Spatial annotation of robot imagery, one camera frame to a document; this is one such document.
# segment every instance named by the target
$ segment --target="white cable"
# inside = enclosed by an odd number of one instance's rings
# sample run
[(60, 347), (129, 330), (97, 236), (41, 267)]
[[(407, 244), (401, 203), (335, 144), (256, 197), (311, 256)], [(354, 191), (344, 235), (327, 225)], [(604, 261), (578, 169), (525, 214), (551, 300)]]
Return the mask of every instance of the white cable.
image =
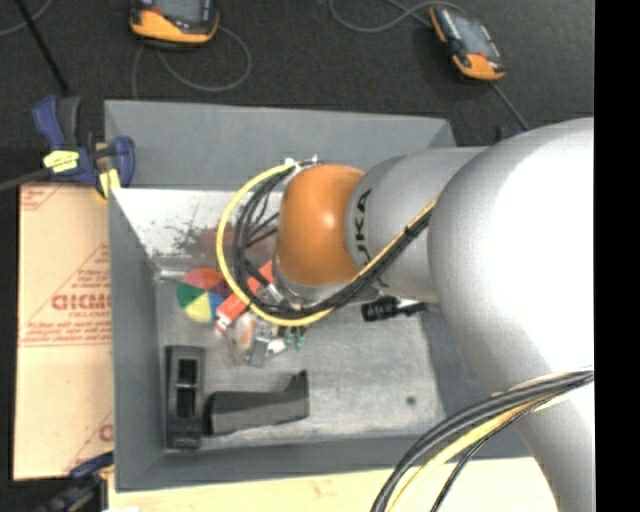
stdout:
[[(253, 57), (251, 56), (251, 51), (249, 50), (248, 46), (245, 44), (242, 38), (240, 38), (240, 36), (232, 32), (228, 28), (223, 27), (222, 25), (218, 27), (218, 30), (221, 30), (225, 34), (229, 35), (232, 39), (235, 39), (235, 41), (241, 46), (247, 59), (247, 66), (245, 68), (244, 73), (240, 78), (238, 78), (234, 82), (231, 82), (225, 85), (212, 85), (212, 86), (197, 84), (195, 82), (192, 82), (191, 80), (186, 79), (182, 75), (178, 74), (178, 72), (169, 65), (169, 63), (167, 62), (167, 59), (164, 57), (161, 51), (156, 50), (156, 55), (158, 56), (158, 58), (160, 59), (160, 62), (162, 62), (166, 70), (169, 73), (171, 73), (171, 75), (176, 80), (182, 82), (184, 85), (186, 85), (187, 87), (190, 87), (191, 89), (196, 89), (198, 91), (203, 91), (203, 92), (224, 92), (224, 91), (229, 91), (231, 89), (235, 89), (236, 87), (241, 85), (251, 74), (251, 68), (253, 66)], [(133, 60), (133, 68), (131, 70), (131, 93), (135, 99), (138, 98), (138, 85), (137, 85), (138, 65), (140, 64), (140, 58), (142, 56), (142, 52), (144, 51), (144, 48), (145, 48), (145, 45), (142, 44), (138, 49), (138, 51), (136, 52), (136, 55)]]
[(345, 27), (351, 29), (351, 30), (355, 30), (356, 32), (362, 32), (365, 34), (376, 34), (378, 32), (384, 32), (385, 30), (389, 30), (390, 28), (394, 27), (395, 25), (397, 25), (398, 23), (402, 22), (405, 20), (405, 18), (411, 16), (412, 18), (414, 18), (415, 20), (419, 21), (420, 23), (422, 23), (423, 25), (427, 26), (428, 28), (432, 28), (431, 22), (428, 20), (425, 20), (424, 18), (422, 18), (421, 16), (418, 16), (416, 14), (416, 11), (420, 10), (420, 9), (424, 9), (426, 7), (430, 7), (432, 5), (444, 5), (446, 7), (450, 7), (451, 9), (455, 9), (457, 11), (459, 11), (462, 14), (465, 14), (464, 10), (455, 5), (452, 4), (450, 2), (439, 2), (437, 0), (428, 0), (426, 2), (421, 2), (413, 7), (406, 7), (404, 5), (402, 5), (399, 2), (396, 2), (395, 0), (385, 0), (385, 2), (397, 7), (398, 9), (400, 9), (401, 11), (403, 11), (403, 13), (398, 16), (397, 18), (394, 18), (393, 20), (391, 20), (389, 23), (385, 23), (384, 25), (379, 25), (377, 27), (360, 27), (357, 25), (354, 25), (352, 23), (349, 23), (348, 21), (344, 20), (342, 17), (340, 17), (340, 15), (336, 12), (335, 6), (334, 4), (334, 0), (329, 0), (329, 10), (331, 11), (331, 14), (333, 15), (333, 17), (336, 19), (336, 21), (338, 23), (340, 23), (341, 25), (344, 25)]

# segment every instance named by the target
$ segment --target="orange device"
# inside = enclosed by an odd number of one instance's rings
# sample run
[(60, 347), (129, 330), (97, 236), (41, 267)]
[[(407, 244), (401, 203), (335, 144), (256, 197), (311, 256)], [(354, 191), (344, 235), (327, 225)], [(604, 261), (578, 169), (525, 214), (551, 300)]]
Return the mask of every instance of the orange device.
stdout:
[(500, 52), (482, 23), (441, 5), (429, 9), (429, 18), (463, 77), (498, 80), (505, 75)]
[(132, 0), (129, 25), (151, 44), (199, 46), (218, 29), (216, 0)]

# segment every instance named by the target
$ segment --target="yellow cable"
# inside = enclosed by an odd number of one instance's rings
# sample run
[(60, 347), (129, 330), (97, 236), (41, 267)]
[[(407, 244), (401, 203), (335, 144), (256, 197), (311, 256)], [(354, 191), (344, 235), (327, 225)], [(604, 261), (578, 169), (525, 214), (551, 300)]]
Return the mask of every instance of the yellow cable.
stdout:
[[(222, 213), (222, 217), (220, 219), (220, 225), (218, 226), (218, 232), (216, 234), (216, 256), (218, 258), (218, 264), (220, 266), (220, 271), (224, 276), (225, 280), (229, 284), (229, 287), (233, 290), (233, 292), (240, 298), (242, 302), (256, 315), (258, 315), (263, 320), (271, 322), (275, 325), (284, 326), (284, 327), (301, 327), (305, 325), (310, 325), (318, 320), (324, 318), (329, 313), (331, 313), (334, 308), (328, 308), (318, 313), (314, 313), (312, 315), (306, 316), (304, 318), (298, 319), (285, 319), (279, 318), (273, 315), (270, 315), (260, 309), (256, 304), (251, 302), (251, 299), (244, 293), (244, 291), (240, 288), (238, 283), (233, 278), (231, 272), (229, 271), (229, 267), (227, 265), (227, 260), (224, 256), (224, 231), (227, 223), (229, 222), (229, 218), (231, 217), (231, 213), (237, 204), (242, 200), (242, 198), (256, 185), (259, 183), (268, 180), (272, 176), (276, 176), (277, 174), (282, 174), (291, 169), (291, 164), (282, 164), (276, 167), (272, 167), (261, 174), (258, 174), (256, 177), (249, 180), (244, 186), (236, 192), (236, 194), (231, 198), (231, 201), (225, 208)], [(434, 199), (429, 203), (422, 211), (416, 215), (411, 222), (407, 225), (409, 229), (411, 229), (418, 221), (420, 221), (425, 215), (427, 215), (435, 206), (437, 199)], [(349, 282), (349, 284), (353, 283), (356, 279), (366, 274), (367, 271), (375, 265), (384, 255), (389, 251), (389, 249), (395, 244), (398, 239), (404, 234), (404, 230), (398, 233), (398, 235), (389, 242), (382, 251), (380, 251), (366, 266), (364, 266), (360, 272), (358, 272), (355, 277)]]
[(453, 443), (447, 445), (444, 449), (442, 449), (439, 453), (437, 453), (433, 458), (429, 459), (424, 465), (416, 471), (411, 478), (407, 481), (407, 483), (400, 489), (398, 494), (394, 497), (391, 505), (389, 506), (388, 512), (393, 512), (402, 508), (403, 503), (406, 501), (407, 496), (411, 488), (415, 488), (415, 486), (419, 485), (421, 481), (425, 480), (426, 477), (437, 467), (445, 464), (447, 461), (458, 455), (462, 450), (468, 448), (469, 446), (477, 443), (480, 439), (485, 437), (487, 434), (491, 433), (496, 428), (504, 425), (507, 421), (513, 418), (515, 415), (524, 411), (525, 409), (535, 405), (536, 403), (540, 403), (545, 401), (551, 395), (545, 395), (541, 398), (536, 398), (534, 400), (530, 400), (522, 405), (516, 406), (498, 416), (491, 418), (490, 420), (485, 421), (474, 429), (466, 432), (461, 435), (458, 439), (456, 439)]

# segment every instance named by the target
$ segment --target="black carpet floor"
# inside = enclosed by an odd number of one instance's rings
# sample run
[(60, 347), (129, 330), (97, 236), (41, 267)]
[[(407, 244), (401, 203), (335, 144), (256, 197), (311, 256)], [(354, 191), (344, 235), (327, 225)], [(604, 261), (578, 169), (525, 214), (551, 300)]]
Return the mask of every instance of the black carpet floor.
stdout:
[[(410, 7), (416, 0), (400, 0)], [(508, 67), (499, 83), (531, 128), (594, 115), (595, 0), (456, 0), (482, 19)], [(44, 0), (25, 0), (36, 13)], [(346, 28), (328, 0), (219, 0), (220, 31), (207, 48), (169, 53), (189, 80), (208, 86), (238, 81), (218, 93), (187, 87), (152, 50), (134, 60), (140, 41), (129, 31), (128, 0), (52, 0), (36, 24), (74, 92), (83, 98), (79, 134), (103, 134), (105, 99), (140, 99), (394, 113), (445, 118), (460, 146), (489, 145), (511, 133), (513, 116), (486, 84), (460, 81), (434, 35), (407, 18), (365, 34)], [(335, 0), (344, 20), (377, 26), (401, 11), (386, 0)], [(46, 144), (31, 108), (60, 88), (13, 0), (0, 3), (0, 180), (38, 167)], [(61, 482), (10, 483), (15, 378), (16, 194), (0, 193), (0, 511), (29, 510)]]

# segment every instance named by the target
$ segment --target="red object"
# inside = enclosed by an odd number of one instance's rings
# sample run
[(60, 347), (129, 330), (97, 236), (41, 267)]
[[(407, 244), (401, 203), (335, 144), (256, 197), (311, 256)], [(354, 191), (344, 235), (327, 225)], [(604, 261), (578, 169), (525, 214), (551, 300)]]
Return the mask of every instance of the red object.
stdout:
[[(273, 283), (273, 264), (272, 260), (267, 261), (261, 268), (260, 274), (269, 281)], [(256, 293), (260, 288), (260, 282), (251, 277), (247, 281), (249, 285), (249, 289)], [(227, 327), (231, 325), (236, 318), (238, 318), (245, 310), (247, 306), (238, 295), (235, 293), (227, 297), (222, 304), (218, 306), (216, 309), (216, 327), (220, 329), (222, 332), (226, 332)]]

